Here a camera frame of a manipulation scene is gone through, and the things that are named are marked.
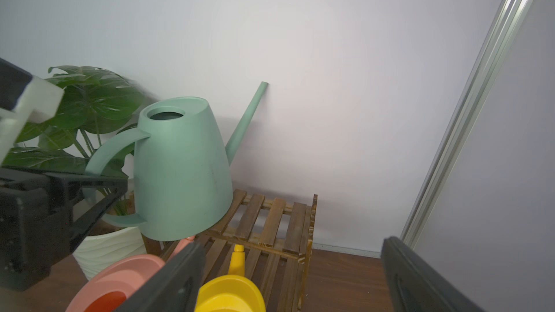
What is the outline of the yellow watering can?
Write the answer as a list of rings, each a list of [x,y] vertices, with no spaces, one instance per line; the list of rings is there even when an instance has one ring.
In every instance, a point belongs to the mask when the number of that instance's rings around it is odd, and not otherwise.
[[[259,288],[245,277],[245,264],[244,246],[235,245],[228,274],[217,277],[201,287],[195,311],[266,311]]]

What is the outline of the brown wooden slatted shelf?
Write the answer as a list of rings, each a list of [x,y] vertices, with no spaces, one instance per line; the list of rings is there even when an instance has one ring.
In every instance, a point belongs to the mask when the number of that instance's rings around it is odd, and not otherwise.
[[[245,277],[256,284],[266,310],[277,298],[277,311],[300,311],[312,255],[317,201],[290,204],[237,189],[222,197],[179,192],[135,200],[135,211],[151,226],[148,238],[166,242],[186,234],[208,246],[202,283],[228,274],[235,245],[243,245]]]

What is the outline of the pink watering can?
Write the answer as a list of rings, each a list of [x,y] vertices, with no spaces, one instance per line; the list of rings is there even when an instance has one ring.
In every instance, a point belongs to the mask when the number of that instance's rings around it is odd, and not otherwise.
[[[179,241],[169,259],[193,242],[196,242],[193,238]],[[76,294],[66,310],[116,311],[164,267],[166,262],[152,254],[137,255],[118,261],[92,278]]]

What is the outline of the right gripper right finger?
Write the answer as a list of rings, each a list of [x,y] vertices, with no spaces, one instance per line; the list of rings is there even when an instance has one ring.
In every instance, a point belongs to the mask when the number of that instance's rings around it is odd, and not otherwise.
[[[381,261],[395,311],[481,311],[397,237],[384,239]]]

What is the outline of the sage green watering can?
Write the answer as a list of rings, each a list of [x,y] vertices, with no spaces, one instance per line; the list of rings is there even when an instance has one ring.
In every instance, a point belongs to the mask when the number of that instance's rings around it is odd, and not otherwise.
[[[227,142],[204,98],[172,98],[144,108],[137,126],[100,146],[85,173],[100,175],[118,153],[134,146],[134,205],[130,215],[104,215],[137,227],[156,241],[178,241],[211,228],[233,201],[231,163],[268,87],[262,82]]]

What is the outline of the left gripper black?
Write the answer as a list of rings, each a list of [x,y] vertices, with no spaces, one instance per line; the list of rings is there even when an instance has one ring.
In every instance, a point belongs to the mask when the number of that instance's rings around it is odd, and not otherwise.
[[[1,287],[46,279],[127,189],[123,178],[1,169]]]

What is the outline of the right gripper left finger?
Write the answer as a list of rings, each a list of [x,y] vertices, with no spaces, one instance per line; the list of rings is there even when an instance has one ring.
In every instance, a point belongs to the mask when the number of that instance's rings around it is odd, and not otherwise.
[[[193,312],[202,285],[205,251],[198,242],[166,262],[117,312]]]

